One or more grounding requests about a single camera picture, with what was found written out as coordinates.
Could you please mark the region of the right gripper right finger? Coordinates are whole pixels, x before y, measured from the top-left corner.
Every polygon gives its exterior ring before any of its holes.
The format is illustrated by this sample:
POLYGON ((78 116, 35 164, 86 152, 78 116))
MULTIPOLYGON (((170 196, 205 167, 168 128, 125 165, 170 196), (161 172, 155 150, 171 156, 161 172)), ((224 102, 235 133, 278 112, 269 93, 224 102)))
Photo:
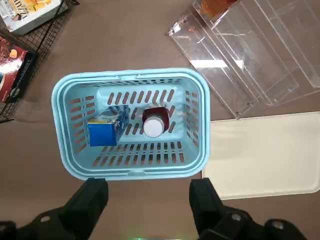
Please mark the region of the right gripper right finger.
POLYGON ((224 205, 209 178, 192 179, 189 204, 199 240, 305 240, 303 233, 284 219, 258 224, 248 212, 224 205))

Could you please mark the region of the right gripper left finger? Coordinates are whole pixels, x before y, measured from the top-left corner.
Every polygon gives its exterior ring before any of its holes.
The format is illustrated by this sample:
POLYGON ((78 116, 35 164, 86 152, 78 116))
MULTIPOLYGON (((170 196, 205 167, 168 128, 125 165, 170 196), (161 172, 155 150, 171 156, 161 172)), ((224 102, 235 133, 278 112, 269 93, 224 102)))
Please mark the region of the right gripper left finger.
POLYGON ((107 206, 108 183, 104 178, 87 179, 63 206, 40 213, 30 223, 17 227, 11 220, 0 222, 2 240, 87 240, 107 206))

